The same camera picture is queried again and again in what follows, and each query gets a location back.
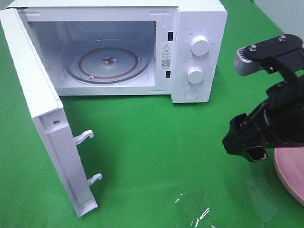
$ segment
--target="control knob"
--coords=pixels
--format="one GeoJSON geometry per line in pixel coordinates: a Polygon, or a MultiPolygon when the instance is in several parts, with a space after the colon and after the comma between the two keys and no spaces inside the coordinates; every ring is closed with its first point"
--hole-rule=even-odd
{"type": "Polygon", "coordinates": [[[191,41],[191,51],[196,56],[202,56],[209,51],[209,42],[205,36],[197,36],[191,41]]]}
{"type": "Polygon", "coordinates": [[[204,79],[204,71],[201,67],[192,67],[188,70],[188,81],[192,84],[198,84],[204,79]]]}

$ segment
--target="white microwave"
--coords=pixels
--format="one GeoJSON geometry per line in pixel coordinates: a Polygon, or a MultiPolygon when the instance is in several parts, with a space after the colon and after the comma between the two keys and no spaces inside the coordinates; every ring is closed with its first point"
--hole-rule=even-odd
{"type": "Polygon", "coordinates": [[[218,0],[16,0],[0,20],[33,122],[78,216],[97,207],[58,95],[209,99],[227,12],[218,0]]]}

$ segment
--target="control panel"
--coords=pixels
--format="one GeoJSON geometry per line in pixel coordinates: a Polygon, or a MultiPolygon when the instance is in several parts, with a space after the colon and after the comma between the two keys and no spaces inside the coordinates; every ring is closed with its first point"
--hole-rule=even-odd
{"type": "Polygon", "coordinates": [[[226,18],[224,9],[180,12],[172,87],[174,103],[209,100],[226,18]]]}

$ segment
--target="wall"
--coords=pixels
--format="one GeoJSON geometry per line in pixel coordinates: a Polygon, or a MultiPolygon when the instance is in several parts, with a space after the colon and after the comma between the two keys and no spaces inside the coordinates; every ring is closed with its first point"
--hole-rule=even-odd
{"type": "Polygon", "coordinates": [[[284,32],[304,39],[303,0],[254,0],[254,3],[284,32]]]}

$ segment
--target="warning label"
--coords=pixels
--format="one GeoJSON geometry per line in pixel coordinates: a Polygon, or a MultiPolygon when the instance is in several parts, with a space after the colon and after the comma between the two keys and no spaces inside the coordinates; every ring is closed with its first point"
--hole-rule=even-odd
{"type": "Polygon", "coordinates": [[[161,53],[161,68],[170,69],[172,67],[174,43],[172,42],[161,42],[160,53],[161,53]]]}

